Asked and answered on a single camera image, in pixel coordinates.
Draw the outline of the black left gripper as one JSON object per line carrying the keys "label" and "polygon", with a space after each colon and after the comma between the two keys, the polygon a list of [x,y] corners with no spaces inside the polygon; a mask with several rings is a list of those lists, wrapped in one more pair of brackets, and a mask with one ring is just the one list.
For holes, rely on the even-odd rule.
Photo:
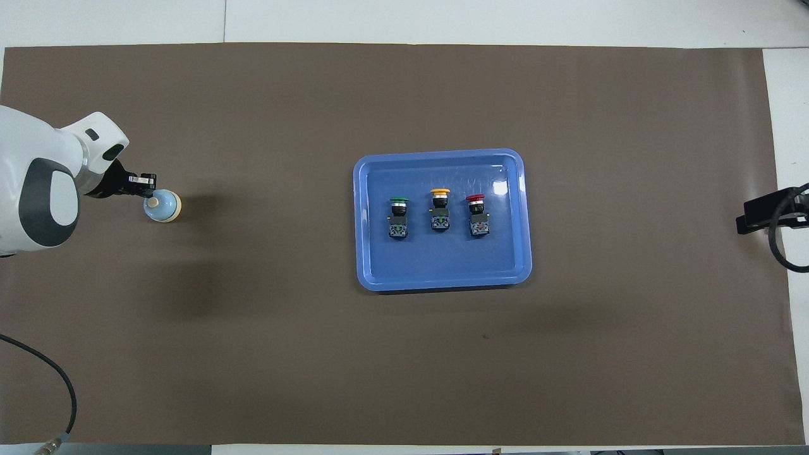
{"label": "black left gripper", "polygon": [[157,175],[142,173],[139,176],[125,170],[119,159],[107,168],[100,182],[88,193],[90,198],[110,198],[113,195],[138,195],[152,198],[157,183]]}

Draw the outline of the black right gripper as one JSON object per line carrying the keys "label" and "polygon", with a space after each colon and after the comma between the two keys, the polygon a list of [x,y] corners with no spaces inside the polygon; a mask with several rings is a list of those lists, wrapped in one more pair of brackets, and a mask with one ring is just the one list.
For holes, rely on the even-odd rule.
{"label": "black right gripper", "polygon": [[[743,204],[743,215],[736,218],[736,231],[739,235],[746,235],[765,229],[771,222],[775,210],[785,198],[785,190],[778,190],[759,198],[748,200]],[[781,211],[781,225],[807,225],[808,224],[808,190],[803,189],[795,193],[794,198],[786,202]]]}

